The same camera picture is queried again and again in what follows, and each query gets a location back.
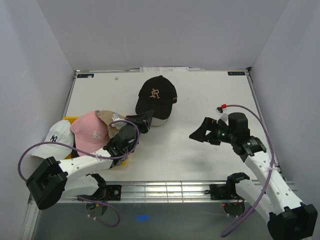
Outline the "black baseball cap gold R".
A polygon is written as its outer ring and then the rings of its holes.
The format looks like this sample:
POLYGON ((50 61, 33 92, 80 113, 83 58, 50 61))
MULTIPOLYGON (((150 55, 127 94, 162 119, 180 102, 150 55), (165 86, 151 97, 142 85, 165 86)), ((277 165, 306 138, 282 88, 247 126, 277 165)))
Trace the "black baseball cap gold R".
POLYGON ((175 86, 162 75, 154 76, 142 85, 135 113, 138 115, 153 110, 153 118, 166 120, 170 117, 173 104, 177 101, 175 86))

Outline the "beige baseball cap black R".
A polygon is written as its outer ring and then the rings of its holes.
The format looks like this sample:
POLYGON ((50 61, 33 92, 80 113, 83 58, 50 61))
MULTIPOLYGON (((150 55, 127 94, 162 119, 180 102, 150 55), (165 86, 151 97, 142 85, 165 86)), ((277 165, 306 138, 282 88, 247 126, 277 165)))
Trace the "beige baseball cap black R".
POLYGON ((119 128, 111 126, 112 115, 113 113, 116 113, 116 112, 113 112, 110 110, 96 110, 95 113, 99 117, 99 119, 102 120, 107 125, 108 136, 110 139, 113 138, 120 131, 120 129, 125 125, 124 123, 119 128))

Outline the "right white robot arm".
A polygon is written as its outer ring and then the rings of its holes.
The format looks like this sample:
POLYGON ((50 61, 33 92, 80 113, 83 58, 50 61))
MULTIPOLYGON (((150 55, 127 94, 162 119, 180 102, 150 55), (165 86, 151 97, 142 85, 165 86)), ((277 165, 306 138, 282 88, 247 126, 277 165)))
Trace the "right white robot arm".
POLYGON ((216 146, 221 143, 232 146, 262 188, 239 172, 227 178, 226 194, 232 199, 245 199, 266 221, 272 239, 303 240, 313 235, 318 211, 313 204, 305 204, 273 167, 271 154, 259 138, 251 135, 244 113, 223 113, 218 120, 206 117, 189 138, 216 146))

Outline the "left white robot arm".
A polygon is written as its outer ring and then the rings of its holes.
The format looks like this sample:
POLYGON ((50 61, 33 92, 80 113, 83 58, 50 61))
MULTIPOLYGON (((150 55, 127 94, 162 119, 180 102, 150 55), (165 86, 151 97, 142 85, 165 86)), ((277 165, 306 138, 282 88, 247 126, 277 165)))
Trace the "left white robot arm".
POLYGON ((153 110, 119 118, 112 115, 108 126, 117 133, 100 149, 67 160, 50 156, 25 181, 37 207, 45 210, 60 199, 74 196, 92 196, 100 200, 106 195, 106 182, 96 172, 119 166, 135 151, 140 136, 152 125, 153 110))

